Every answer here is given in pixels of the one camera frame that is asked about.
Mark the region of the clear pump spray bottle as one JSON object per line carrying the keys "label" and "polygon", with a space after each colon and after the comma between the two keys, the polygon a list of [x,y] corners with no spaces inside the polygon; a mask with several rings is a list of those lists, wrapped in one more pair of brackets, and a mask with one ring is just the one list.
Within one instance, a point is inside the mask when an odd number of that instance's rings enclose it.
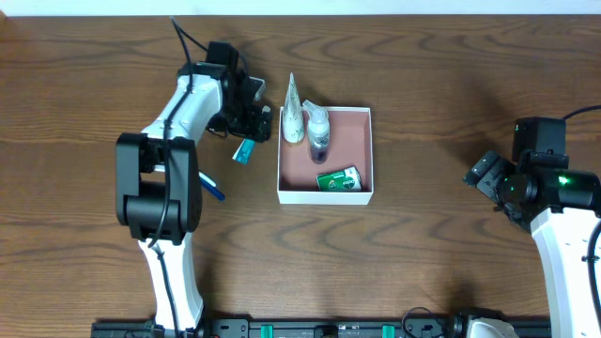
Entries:
{"label": "clear pump spray bottle", "polygon": [[307,111],[307,135],[310,146],[311,159],[316,164],[324,163],[328,157],[330,146],[330,121],[328,111],[322,106],[309,100],[302,103]]}

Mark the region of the green and white soap packet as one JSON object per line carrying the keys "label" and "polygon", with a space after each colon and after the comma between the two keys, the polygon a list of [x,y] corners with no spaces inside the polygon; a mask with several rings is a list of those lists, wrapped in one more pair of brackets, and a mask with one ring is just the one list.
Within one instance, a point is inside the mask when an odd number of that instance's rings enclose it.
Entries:
{"label": "green and white soap packet", "polygon": [[358,192],[362,189],[361,176],[355,166],[320,174],[316,183],[321,192]]}

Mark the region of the white leaf-print lotion tube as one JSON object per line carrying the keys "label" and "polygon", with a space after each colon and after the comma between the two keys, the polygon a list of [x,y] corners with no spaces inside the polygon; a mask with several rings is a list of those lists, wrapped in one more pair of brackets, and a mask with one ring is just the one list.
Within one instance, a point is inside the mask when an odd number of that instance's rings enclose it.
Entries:
{"label": "white leaf-print lotion tube", "polygon": [[285,96],[285,105],[282,112],[282,131],[284,139],[290,144],[301,143],[304,138],[303,113],[293,73],[289,76]]}

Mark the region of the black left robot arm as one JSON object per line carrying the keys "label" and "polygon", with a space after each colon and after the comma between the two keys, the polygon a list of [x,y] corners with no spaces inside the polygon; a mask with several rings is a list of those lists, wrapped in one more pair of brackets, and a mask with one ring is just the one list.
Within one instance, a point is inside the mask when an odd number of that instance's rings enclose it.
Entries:
{"label": "black left robot arm", "polygon": [[204,310],[193,267],[193,233],[209,189],[197,146],[215,122],[245,139],[270,137],[271,112],[259,107],[264,80],[244,70],[197,63],[180,69],[173,96],[139,133],[116,141],[116,216],[147,261],[157,305],[151,333],[197,333]]}

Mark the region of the blue disposable razor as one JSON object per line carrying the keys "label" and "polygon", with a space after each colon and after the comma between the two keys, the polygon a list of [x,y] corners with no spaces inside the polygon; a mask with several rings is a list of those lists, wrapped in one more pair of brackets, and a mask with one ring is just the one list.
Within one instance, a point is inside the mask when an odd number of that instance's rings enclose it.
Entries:
{"label": "blue disposable razor", "polygon": [[200,178],[201,181],[201,185],[202,187],[208,191],[210,194],[212,194],[215,198],[217,198],[219,201],[223,201],[225,199],[225,196],[222,192],[220,192],[217,187],[215,185],[213,185],[211,182],[205,180],[204,178]]}

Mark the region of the green and white toothbrush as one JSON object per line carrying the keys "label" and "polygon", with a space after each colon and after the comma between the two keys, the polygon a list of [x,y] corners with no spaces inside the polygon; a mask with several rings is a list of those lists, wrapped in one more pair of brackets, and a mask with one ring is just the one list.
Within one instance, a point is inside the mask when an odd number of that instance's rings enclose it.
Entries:
{"label": "green and white toothbrush", "polygon": [[217,187],[217,183],[212,178],[210,178],[209,176],[207,176],[206,174],[204,174],[203,172],[199,172],[199,176],[201,177],[201,179],[204,182],[207,182],[207,184],[209,184],[210,186],[212,186],[214,188]]}

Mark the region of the red green Colgate toothpaste tube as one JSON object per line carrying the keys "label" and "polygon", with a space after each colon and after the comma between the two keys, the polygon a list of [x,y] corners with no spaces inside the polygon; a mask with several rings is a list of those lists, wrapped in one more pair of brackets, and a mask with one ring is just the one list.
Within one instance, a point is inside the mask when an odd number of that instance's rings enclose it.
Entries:
{"label": "red green Colgate toothpaste tube", "polygon": [[254,147],[255,141],[243,139],[232,159],[238,163],[246,165],[254,152]]}

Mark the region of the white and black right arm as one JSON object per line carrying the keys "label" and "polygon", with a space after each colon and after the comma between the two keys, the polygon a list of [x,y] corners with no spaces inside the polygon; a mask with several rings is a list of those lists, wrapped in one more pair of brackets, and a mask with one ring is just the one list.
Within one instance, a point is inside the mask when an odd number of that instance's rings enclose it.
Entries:
{"label": "white and black right arm", "polygon": [[554,337],[600,334],[600,180],[568,159],[532,151],[511,162],[488,151],[464,181],[531,234],[547,290]]}

